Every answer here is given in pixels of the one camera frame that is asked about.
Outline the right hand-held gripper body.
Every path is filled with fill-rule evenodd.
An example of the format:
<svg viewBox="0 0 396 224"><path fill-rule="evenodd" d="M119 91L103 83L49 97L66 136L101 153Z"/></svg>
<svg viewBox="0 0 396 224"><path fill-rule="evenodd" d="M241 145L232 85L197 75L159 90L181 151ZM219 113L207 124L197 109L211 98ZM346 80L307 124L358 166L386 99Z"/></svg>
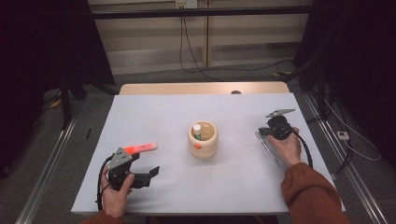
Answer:
<svg viewBox="0 0 396 224"><path fill-rule="evenodd" d="M268 121L266 128L266 135L272 135L276 140L287 139L294 130L291 128L285 114L293 112L294 108L291 109L277 109L267 115Z"/></svg>

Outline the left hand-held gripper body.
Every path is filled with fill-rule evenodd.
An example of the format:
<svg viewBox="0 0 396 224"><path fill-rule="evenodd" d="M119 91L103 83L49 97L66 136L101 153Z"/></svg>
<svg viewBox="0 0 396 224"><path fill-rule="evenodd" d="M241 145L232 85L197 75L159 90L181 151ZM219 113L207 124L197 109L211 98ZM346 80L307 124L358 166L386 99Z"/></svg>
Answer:
<svg viewBox="0 0 396 224"><path fill-rule="evenodd" d="M124 180L131 173L132 160L129 159L128 153L124 151L122 147L118 148L116 153L113 155L109 165L107 166L108 181L111 187L115 190L120 190ZM135 180L131 185L132 189L141 189L148 185L147 174L136 174Z"/></svg>

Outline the orange pink highlighter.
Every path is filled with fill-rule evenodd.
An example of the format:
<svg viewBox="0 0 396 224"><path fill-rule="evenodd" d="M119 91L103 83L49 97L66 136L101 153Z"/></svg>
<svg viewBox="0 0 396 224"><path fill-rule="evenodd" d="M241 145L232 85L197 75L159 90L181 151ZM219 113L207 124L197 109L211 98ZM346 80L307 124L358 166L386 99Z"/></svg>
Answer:
<svg viewBox="0 0 396 224"><path fill-rule="evenodd" d="M147 152L147 151L155 150L157 148L158 148L157 143L147 143L147 144L143 144L143 145L135 145L135 146L125 147L124 151L130 155L133 155L135 153Z"/></svg>

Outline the cream ribbed pen holder cup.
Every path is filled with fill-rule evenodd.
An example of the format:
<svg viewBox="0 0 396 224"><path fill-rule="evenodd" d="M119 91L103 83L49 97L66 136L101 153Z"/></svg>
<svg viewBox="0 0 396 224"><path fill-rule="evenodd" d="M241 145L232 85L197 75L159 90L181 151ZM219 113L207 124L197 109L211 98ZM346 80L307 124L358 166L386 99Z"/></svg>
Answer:
<svg viewBox="0 0 396 224"><path fill-rule="evenodd" d="M202 140L198 141L192 133L192 126L199 123L202 126ZM191 155L199 160L208 160L213 157L218 150L219 131L214 124L209 121L194 122L187 131L188 149Z"/></svg>

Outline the white glue stick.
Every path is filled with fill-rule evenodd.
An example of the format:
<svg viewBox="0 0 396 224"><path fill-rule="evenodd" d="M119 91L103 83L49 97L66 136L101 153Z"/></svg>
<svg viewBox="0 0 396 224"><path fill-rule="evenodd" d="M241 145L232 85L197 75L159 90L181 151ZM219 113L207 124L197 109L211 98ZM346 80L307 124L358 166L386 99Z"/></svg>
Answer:
<svg viewBox="0 0 396 224"><path fill-rule="evenodd" d="M202 126L199 123L195 123L192 126L192 133L196 140L198 141L202 140Z"/></svg>

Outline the person's right hand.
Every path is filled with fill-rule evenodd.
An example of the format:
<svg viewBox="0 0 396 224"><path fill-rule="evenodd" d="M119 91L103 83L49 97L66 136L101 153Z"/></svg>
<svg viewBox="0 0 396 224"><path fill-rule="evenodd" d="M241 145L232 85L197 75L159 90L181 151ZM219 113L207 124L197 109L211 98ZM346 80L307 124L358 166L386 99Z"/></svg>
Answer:
<svg viewBox="0 0 396 224"><path fill-rule="evenodd" d="M277 140L272 135L268 135L267 138L276 148L277 155L285 163L287 168L302 161L302 147L300 140L295 133L292 133L284 140Z"/></svg>

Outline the person's left hand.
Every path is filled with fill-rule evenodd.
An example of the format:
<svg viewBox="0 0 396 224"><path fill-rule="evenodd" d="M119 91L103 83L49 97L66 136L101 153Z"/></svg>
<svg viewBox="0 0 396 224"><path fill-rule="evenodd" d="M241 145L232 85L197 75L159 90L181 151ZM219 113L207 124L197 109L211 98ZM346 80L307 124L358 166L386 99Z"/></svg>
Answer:
<svg viewBox="0 0 396 224"><path fill-rule="evenodd" d="M129 174L120 188L114 190L107 178L107 167L101 174L102 203L105 213L114 218L122 218L128 201L128 195L132 192L131 186L134 183L134 174Z"/></svg>

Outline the white table mat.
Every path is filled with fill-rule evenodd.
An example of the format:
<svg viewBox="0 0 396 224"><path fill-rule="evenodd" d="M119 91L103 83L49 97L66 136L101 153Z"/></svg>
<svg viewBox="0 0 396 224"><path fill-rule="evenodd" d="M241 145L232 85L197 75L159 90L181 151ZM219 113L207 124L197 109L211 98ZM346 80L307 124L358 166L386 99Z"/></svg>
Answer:
<svg viewBox="0 0 396 224"><path fill-rule="evenodd" d="M316 171L329 176L303 114L291 93L119 95L114 98L72 210L97 210L96 188L101 165L119 147L156 143L141 154L132 171L160 172L147 188L136 189L127 210L136 215L259 215L288 208L280 190L282 167L274 163L255 133L266 117L286 110L299 129ZM196 121L209 121L219 131L218 151L210 159L194 158L187 133Z"/></svg>

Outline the black metal stand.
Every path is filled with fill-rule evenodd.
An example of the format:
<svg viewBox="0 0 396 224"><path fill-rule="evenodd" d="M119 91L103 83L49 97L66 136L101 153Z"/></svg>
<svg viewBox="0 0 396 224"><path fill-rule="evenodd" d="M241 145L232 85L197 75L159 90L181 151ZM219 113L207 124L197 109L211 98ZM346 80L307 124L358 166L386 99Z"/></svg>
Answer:
<svg viewBox="0 0 396 224"><path fill-rule="evenodd" d="M320 64L320 58L318 56L310 57L307 62L296 68L289 75L284 75L281 81L288 83L295 78L298 79L302 91L317 89L318 116L321 119L326 119L325 72Z"/></svg>
<svg viewBox="0 0 396 224"><path fill-rule="evenodd" d="M77 100L85 100L88 95L88 93L84 89L85 85L94 86L99 91L103 91L109 95L118 95L120 93L119 91L111 89L105 84L101 84L99 81L96 81L90 77L79 77L77 75L62 75L60 77L60 91L64 115L64 130L68 127L73 118L70 107L69 93L72 93L72 95Z"/></svg>

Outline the black curtain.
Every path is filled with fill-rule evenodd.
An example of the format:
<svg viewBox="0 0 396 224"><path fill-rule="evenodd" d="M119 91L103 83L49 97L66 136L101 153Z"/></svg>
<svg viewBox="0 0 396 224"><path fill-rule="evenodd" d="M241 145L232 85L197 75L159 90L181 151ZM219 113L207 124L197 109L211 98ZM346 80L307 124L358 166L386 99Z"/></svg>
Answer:
<svg viewBox="0 0 396 224"><path fill-rule="evenodd" d="M340 99L389 162L396 163L396 0L313 0L337 5L308 17L294 58L302 66L325 37L319 61Z"/></svg>
<svg viewBox="0 0 396 224"><path fill-rule="evenodd" d="M44 94L85 97L115 83L88 0L0 0L0 178L41 113Z"/></svg>

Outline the black horizontal bar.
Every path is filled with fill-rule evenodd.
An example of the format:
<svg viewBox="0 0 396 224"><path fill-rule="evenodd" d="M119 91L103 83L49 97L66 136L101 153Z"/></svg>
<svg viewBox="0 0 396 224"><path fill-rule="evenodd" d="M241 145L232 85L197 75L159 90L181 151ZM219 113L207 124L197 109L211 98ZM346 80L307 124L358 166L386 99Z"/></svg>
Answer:
<svg viewBox="0 0 396 224"><path fill-rule="evenodd" d="M135 11L94 11L95 20L147 19L206 16L245 16L245 15L289 15L306 14L314 8L302 7L237 7L237 8L196 8L196 9L158 9Z"/></svg>

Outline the metal floor rail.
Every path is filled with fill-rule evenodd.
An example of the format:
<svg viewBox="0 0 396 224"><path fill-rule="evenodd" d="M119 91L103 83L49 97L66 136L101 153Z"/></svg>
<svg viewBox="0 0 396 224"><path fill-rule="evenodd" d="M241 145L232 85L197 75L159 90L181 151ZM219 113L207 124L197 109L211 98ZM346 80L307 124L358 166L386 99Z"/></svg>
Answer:
<svg viewBox="0 0 396 224"><path fill-rule="evenodd" d="M336 136L334 130L328 121L321 120L318 123L321 132L326 136L332 151L337 157L337 160L343 162L345 155L347 154L342 146L341 141ZM351 187L359 197L359 200L364 207L367 215L372 220L373 224L389 224L384 214L382 213L379 204L377 203L374 195L368 189L357 169L351 162L346 168L343 169L345 172Z"/></svg>
<svg viewBox="0 0 396 224"><path fill-rule="evenodd" d="M22 208L15 224L32 224L35 214L41 204L44 195L50 184L60 158L64 152L65 146L70 138L71 133L76 125L77 116L73 116L64 126L61 134L53 148L46 165L37 179L33 190L31 191L24 207Z"/></svg>

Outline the white wall socket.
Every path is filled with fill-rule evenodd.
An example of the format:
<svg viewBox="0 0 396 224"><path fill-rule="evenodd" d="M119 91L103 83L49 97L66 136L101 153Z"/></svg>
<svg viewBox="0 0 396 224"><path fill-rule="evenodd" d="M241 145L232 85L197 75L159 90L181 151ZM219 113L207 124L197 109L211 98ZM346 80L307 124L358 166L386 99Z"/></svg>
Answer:
<svg viewBox="0 0 396 224"><path fill-rule="evenodd" d="M176 8L198 8L198 1L197 0L175 0Z"/></svg>

